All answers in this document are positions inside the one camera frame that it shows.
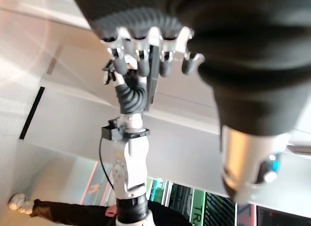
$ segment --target blue led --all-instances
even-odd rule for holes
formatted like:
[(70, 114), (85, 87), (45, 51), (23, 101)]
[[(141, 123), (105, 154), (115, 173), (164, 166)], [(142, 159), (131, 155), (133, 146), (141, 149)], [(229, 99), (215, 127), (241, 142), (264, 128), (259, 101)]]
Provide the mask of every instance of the blue led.
[(274, 160), (272, 163), (272, 171), (276, 172), (278, 170), (278, 167), (279, 167), (278, 160)]

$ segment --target black cable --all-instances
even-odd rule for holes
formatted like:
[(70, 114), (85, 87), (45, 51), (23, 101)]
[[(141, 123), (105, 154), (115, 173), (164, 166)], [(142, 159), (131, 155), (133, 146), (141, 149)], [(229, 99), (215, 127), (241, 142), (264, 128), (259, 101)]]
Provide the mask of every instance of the black cable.
[(106, 172), (106, 170), (104, 168), (104, 165), (103, 165), (102, 152), (101, 152), (102, 151), (102, 141), (103, 141), (103, 138), (101, 138), (100, 141), (99, 141), (99, 160), (101, 161), (101, 165), (102, 165), (103, 171), (105, 173), (105, 176), (106, 176), (107, 180), (109, 181), (109, 184), (111, 185), (111, 188), (114, 190), (113, 185), (112, 185), (112, 183), (111, 183), (111, 181), (110, 181), (110, 179), (108, 177), (108, 174), (107, 174), (107, 172)]

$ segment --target white sneaker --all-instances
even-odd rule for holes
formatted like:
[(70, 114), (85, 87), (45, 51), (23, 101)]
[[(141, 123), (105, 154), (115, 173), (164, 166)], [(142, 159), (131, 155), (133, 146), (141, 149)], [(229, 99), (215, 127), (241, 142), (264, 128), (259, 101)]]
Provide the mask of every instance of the white sneaker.
[(8, 207), (11, 210), (30, 215), (33, 212), (34, 202), (29, 200), (25, 194), (16, 193), (9, 200)]

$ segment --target green sign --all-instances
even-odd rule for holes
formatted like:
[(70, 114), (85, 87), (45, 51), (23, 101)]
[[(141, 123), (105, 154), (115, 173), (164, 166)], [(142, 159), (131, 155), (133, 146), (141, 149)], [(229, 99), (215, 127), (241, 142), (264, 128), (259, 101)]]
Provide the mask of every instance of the green sign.
[(203, 226), (203, 217), (205, 209), (205, 192), (194, 190), (192, 197), (192, 209), (190, 222), (194, 226)]

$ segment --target person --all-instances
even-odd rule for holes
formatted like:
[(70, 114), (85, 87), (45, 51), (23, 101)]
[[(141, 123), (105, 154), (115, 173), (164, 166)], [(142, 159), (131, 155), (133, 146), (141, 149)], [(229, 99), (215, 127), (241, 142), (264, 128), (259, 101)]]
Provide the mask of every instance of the person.
[[(28, 214), (30, 217), (72, 226), (114, 226), (117, 206), (85, 206), (57, 202), (34, 201), (23, 193), (14, 194), (8, 202), (11, 210)], [(177, 211), (157, 202), (148, 201), (156, 226), (191, 226), (192, 224)]]

